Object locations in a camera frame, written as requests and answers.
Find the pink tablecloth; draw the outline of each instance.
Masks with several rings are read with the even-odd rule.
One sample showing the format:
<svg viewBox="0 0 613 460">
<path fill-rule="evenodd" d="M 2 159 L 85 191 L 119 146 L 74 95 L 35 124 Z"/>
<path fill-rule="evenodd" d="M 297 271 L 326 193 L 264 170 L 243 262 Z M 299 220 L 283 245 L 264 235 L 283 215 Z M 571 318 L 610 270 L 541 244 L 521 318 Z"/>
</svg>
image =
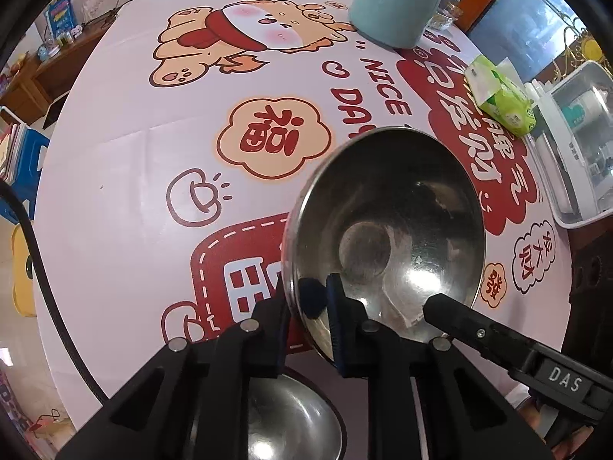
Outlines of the pink tablecloth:
<svg viewBox="0 0 613 460">
<path fill-rule="evenodd" d="M 216 337 L 271 295 L 298 192 L 332 148 L 374 126 L 407 124 L 453 150 L 487 228 L 475 309 L 561 345 L 568 239 L 524 143 L 481 116 L 464 86 L 477 49 L 452 29 L 401 56 L 353 30 L 350 4 L 136 0 L 93 52 L 57 122 L 35 225 L 59 309 L 106 393 L 165 339 Z M 99 405 L 36 301 L 79 427 Z M 314 352 L 288 362 L 343 414 L 347 457 L 365 458 L 364 383 Z M 503 372 L 485 371 L 508 389 Z"/>
</svg>

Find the cartoon dog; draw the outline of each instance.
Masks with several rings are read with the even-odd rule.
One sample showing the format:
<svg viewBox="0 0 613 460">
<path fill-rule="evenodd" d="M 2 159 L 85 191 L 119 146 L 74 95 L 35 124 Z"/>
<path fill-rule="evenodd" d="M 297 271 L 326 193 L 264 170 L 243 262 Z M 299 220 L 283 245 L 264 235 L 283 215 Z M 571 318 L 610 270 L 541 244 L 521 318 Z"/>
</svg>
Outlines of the cartoon dog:
<svg viewBox="0 0 613 460">
<path fill-rule="evenodd" d="M 253 0 L 223 9 L 197 7 L 168 19 L 168 29 L 153 57 L 162 63 L 151 74 L 154 86 L 177 86 L 201 78 L 212 66 L 223 73 L 251 72 L 268 64 L 245 52 L 278 50 L 314 52 L 347 41 L 341 31 L 355 31 L 346 22 L 320 12 L 322 5 L 297 5 L 289 0 Z"/>
</svg>

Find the transparent storage container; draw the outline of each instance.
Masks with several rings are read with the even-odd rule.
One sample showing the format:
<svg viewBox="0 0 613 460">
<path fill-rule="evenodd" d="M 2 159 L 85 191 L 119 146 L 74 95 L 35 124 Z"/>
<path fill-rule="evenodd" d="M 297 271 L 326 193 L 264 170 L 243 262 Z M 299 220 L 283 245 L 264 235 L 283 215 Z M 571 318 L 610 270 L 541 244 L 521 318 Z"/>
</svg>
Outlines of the transparent storage container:
<svg viewBox="0 0 613 460">
<path fill-rule="evenodd" d="M 554 218 L 578 228 L 613 213 L 613 79 L 587 61 L 545 92 L 533 91 L 536 127 L 526 137 Z"/>
</svg>

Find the screw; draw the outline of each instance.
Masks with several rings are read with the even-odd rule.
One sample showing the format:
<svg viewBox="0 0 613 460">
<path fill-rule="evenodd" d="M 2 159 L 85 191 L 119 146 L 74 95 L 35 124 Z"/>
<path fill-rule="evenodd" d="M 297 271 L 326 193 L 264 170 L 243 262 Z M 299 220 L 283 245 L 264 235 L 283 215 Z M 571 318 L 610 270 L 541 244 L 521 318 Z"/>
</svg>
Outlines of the screw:
<svg viewBox="0 0 613 460">
<path fill-rule="evenodd" d="M 432 339 L 432 346 L 437 351 L 448 351 L 451 349 L 451 342 L 444 337 L 435 337 Z"/>
<path fill-rule="evenodd" d="M 187 346 L 188 342 L 183 337 L 174 337 L 168 341 L 168 349 L 175 353 L 183 351 Z"/>
<path fill-rule="evenodd" d="M 247 318 L 240 323 L 240 328 L 243 329 L 245 332 L 254 332 L 258 329 L 259 326 L 260 324 L 257 322 L 257 320 L 253 318 Z"/>
<path fill-rule="evenodd" d="M 362 323 L 362 330 L 368 334 L 373 334 L 379 330 L 379 324 L 374 320 L 367 320 Z"/>
</svg>

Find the stainless steel bowl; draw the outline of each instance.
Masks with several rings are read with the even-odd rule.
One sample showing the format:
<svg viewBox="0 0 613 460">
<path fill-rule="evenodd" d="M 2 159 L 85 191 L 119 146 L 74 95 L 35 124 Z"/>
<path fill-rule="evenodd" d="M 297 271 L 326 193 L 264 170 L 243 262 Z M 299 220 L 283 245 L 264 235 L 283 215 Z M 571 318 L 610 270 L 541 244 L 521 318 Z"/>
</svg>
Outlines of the stainless steel bowl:
<svg viewBox="0 0 613 460">
<path fill-rule="evenodd" d="M 249 381 L 249 460 L 340 460 L 346 446 L 338 412 L 295 371 Z"/>
<path fill-rule="evenodd" d="M 292 314 L 332 361 L 327 312 L 305 315 L 314 316 L 312 296 L 299 279 L 325 285 L 338 272 L 370 318 L 426 342 L 441 332 L 425 322 L 425 301 L 443 292 L 472 306 L 484 253 L 479 200 L 456 157 L 425 133 L 378 128 L 339 147 L 302 190 L 283 240 L 283 282 Z"/>
</svg>

